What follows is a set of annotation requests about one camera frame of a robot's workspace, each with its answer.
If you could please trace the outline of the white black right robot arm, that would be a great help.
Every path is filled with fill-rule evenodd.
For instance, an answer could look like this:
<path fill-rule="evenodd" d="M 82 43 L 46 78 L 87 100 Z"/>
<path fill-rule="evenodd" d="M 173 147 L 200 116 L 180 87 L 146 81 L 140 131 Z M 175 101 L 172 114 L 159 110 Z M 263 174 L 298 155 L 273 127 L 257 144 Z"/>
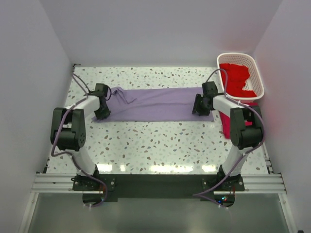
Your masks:
<path fill-rule="evenodd" d="M 219 93 L 214 82 L 202 84 L 203 93 L 195 96 L 192 113 L 208 116 L 217 110 L 230 118 L 230 140 L 232 147 L 217 173 L 220 179 L 236 179 L 249 153 L 264 141 L 264 127 L 258 106 L 249 106 Z"/>

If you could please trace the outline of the purple t shirt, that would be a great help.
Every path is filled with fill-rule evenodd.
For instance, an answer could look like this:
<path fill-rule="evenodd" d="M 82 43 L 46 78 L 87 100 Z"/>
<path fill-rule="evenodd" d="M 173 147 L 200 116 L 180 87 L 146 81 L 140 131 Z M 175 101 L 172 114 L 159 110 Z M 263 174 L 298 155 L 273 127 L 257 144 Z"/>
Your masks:
<path fill-rule="evenodd" d="M 192 114 L 195 95 L 201 94 L 199 87 L 132 89 L 121 87 L 112 89 L 107 102 L 110 110 L 108 118 L 95 122 L 167 122 L 167 121 L 207 121 L 212 122 L 212 114 L 198 116 Z"/>

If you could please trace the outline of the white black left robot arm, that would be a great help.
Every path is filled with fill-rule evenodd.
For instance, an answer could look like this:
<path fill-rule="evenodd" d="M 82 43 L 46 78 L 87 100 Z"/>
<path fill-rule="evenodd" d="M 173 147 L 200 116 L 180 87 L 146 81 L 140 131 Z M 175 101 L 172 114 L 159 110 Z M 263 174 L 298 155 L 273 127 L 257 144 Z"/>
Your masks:
<path fill-rule="evenodd" d="M 91 160 L 86 142 L 86 117 L 94 114 L 97 120 L 109 117 L 107 101 L 111 97 L 111 88 L 98 83 L 81 100 L 66 108 L 57 107 L 53 111 L 50 140 L 51 156 L 63 154 L 69 156 L 77 169 L 77 175 L 95 179 L 97 166 Z"/>

